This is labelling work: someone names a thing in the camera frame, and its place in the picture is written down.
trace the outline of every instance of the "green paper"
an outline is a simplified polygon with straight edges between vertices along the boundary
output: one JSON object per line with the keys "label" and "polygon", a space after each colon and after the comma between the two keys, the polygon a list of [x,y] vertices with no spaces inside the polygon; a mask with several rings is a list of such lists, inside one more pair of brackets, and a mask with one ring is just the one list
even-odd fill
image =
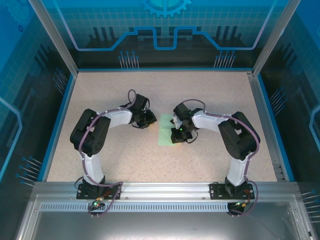
{"label": "green paper", "polygon": [[159,123],[159,146],[175,146],[176,143],[171,141],[171,128],[175,126],[170,122],[172,114],[161,114]]}

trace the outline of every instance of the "aluminum frame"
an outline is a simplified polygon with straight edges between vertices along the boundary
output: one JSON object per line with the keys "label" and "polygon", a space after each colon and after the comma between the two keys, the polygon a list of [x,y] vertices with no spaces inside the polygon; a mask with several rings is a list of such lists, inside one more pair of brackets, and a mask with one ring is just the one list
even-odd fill
{"label": "aluminum frame", "polygon": [[[227,203],[236,200],[210,200],[210,182],[167,182],[145,183],[125,182],[121,198],[116,203]],[[300,239],[307,240],[309,229],[303,200],[296,182],[257,182],[258,203],[290,203],[297,233]],[[20,225],[17,240],[31,239],[43,203],[90,203],[91,200],[77,200],[77,190],[72,182],[36,182]],[[55,212],[68,212],[56,209]]]}
{"label": "aluminum frame", "polygon": [[289,0],[286,4],[281,16],[279,17],[276,25],[272,33],[270,34],[268,40],[266,41],[258,59],[256,60],[253,66],[253,76],[257,77],[260,73],[261,69],[265,65],[268,57],[270,56],[271,52],[275,48],[279,38],[283,34],[285,28],[287,27],[291,17],[295,13],[299,3],[301,0]]}
{"label": "aluminum frame", "polygon": [[255,77],[252,74],[252,72],[248,72],[248,79],[250,82],[256,109],[260,117],[266,144],[269,149],[271,161],[272,161],[273,167],[275,168],[274,170],[275,170],[276,178],[279,182],[283,181],[283,179],[289,182],[290,178],[288,175],[288,171],[291,171],[291,170],[288,170],[286,168],[284,157],[279,147],[279,142],[276,136],[275,129],[273,128],[273,125],[272,125],[272,121],[271,121],[268,107],[262,92],[262,88],[260,86],[258,78]]}
{"label": "aluminum frame", "polygon": [[32,6],[35,14],[39,18],[42,23],[44,29],[52,40],[54,46],[58,50],[60,56],[68,67],[69,71],[74,77],[78,75],[78,67],[73,60],[66,44],[64,43],[57,27],[54,24],[54,21],[51,19],[46,7],[44,6],[41,0],[28,0],[30,5]]}

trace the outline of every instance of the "speckled beige surface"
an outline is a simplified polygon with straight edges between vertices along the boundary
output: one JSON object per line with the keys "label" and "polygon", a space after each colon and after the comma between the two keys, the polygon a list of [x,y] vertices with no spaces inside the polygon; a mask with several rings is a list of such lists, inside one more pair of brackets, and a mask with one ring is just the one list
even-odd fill
{"label": "speckled beige surface", "polygon": [[[211,113],[243,112],[261,138],[260,150],[249,166],[249,178],[276,181],[247,73],[216,71],[80,72],[47,181],[73,182],[83,175],[79,154],[69,141],[73,128],[87,108],[105,111],[126,104],[129,89],[150,99],[151,110],[158,119],[190,98],[203,100]],[[193,102],[187,105],[201,107]],[[106,180],[224,181],[230,155],[221,136],[205,129],[198,132],[199,137],[192,144],[159,146],[159,122],[147,129],[129,124],[109,129],[100,152]]]}

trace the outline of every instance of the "purple cable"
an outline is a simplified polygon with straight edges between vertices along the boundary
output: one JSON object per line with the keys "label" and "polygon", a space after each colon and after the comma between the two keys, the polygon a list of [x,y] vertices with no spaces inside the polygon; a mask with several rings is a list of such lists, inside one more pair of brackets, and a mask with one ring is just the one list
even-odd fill
{"label": "purple cable", "polygon": [[248,173],[248,168],[249,168],[249,163],[250,163],[250,160],[251,158],[257,154],[257,152],[259,151],[259,148],[260,148],[260,143],[259,143],[259,140],[258,140],[258,137],[257,135],[254,133],[254,131],[251,130],[250,127],[248,127],[248,125],[246,125],[243,121],[239,120],[239,119],[236,119],[232,116],[227,116],[227,115],[220,115],[220,114],[214,114],[214,113],[207,113],[205,112],[206,115],[208,116],[211,116],[211,117],[215,117],[215,118],[226,118],[226,119],[230,119],[230,120],[233,120],[235,122],[237,122],[238,124],[244,126],[244,128],[253,136],[254,140],[255,140],[255,143],[256,143],[256,149],[255,151],[248,157],[248,161],[246,162],[246,165],[245,165],[245,169],[244,169],[244,176],[247,177],[247,173]]}
{"label": "purple cable", "polygon": [[232,116],[227,116],[227,115],[220,115],[220,114],[214,114],[214,113],[207,113],[206,112],[206,104],[199,100],[199,99],[195,99],[195,98],[191,98],[191,99],[187,99],[187,100],[184,100],[182,102],[180,102],[180,104],[183,104],[185,102],[190,102],[190,101],[196,101],[196,102],[199,102],[199,103],[202,103],[203,105],[203,112],[208,115],[208,116],[212,116],[212,117],[215,117],[215,118],[226,118],[226,119],[230,119],[230,120],[233,120],[235,122],[237,122],[238,124],[244,126],[244,128],[246,130],[248,130],[248,132],[253,136],[254,140],[255,140],[255,143],[256,143],[256,149],[255,151],[248,157],[248,161],[246,162],[246,165],[245,165],[245,169],[244,169],[244,177],[247,178],[247,173],[248,173],[248,168],[249,168],[249,163],[250,163],[250,160],[251,158],[257,154],[257,152],[259,151],[259,148],[260,148],[260,143],[259,143],[259,140],[258,140],[258,137],[257,135],[254,133],[254,131],[251,130],[250,127],[248,127],[248,125],[246,125],[244,122],[242,122],[241,120],[239,119],[236,119]]}
{"label": "purple cable", "polygon": [[[132,101],[130,101],[130,93],[131,93],[131,92],[134,93],[134,98],[133,98]],[[137,93],[136,93],[136,91],[135,91],[134,89],[130,89],[130,90],[128,91],[128,99],[129,99],[129,101],[130,101],[130,104],[129,104],[128,106],[126,106],[126,107],[123,107],[122,109],[128,109],[128,108],[130,108],[130,107],[135,103],[135,101],[136,101],[136,99],[137,99]],[[119,182],[116,182],[116,183],[101,184],[101,183],[98,183],[98,182],[94,181],[94,180],[89,176],[89,174],[88,174],[87,167],[86,167],[86,163],[85,163],[85,155],[84,155],[84,153],[82,152],[82,146],[83,146],[83,144],[84,144],[84,142],[85,142],[85,139],[86,139],[86,137],[88,136],[90,130],[91,130],[92,127],[95,125],[95,123],[98,121],[98,119],[101,118],[101,117],[102,117],[104,114],[106,114],[106,113],[115,112],[115,111],[119,111],[119,109],[118,109],[118,108],[116,108],[116,109],[111,109],[111,110],[108,110],[108,111],[103,111],[103,112],[101,112],[100,114],[98,114],[98,115],[92,120],[92,122],[90,123],[89,127],[88,127],[87,130],[85,131],[85,133],[84,133],[84,135],[83,135],[83,137],[82,137],[82,139],[81,139],[81,141],[80,141],[79,147],[78,147],[78,151],[79,151],[79,153],[80,153],[80,155],[81,155],[81,157],[82,157],[82,167],[83,167],[84,174],[86,175],[86,177],[87,177],[93,184],[95,184],[95,185],[97,185],[97,186],[99,186],[99,187],[114,187],[114,186],[120,185],[120,188],[119,188],[119,189],[117,190],[117,192],[115,193],[115,195],[114,195],[114,197],[113,197],[110,205],[108,206],[108,208],[107,208],[104,212],[102,212],[100,215],[98,214],[97,216],[102,216],[102,215],[104,215],[104,214],[106,214],[106,213],[108,212],[108,210],[111,208],[112,204],[114,203],[115,199],[117,198],[118,194],[121,192],[121,188],[122,188],[124,182],[123,182],[123,181],[119,181]]]}
{"label": "purple cable", "polygon": [[254,181],[251,181],[251,180],[248,180],[248,179],[247,179],[247,182],[248,183],[252,183],[255,186],[256,196],[255,196],[255,200],[254,200],[254,203],[253,203],[252,207],[248,211],[246,211],[245,213],[242,213],[241,216],[248,215],[254,209],[254,207],[257,205],[258,198],[259,198],[258,185]]}

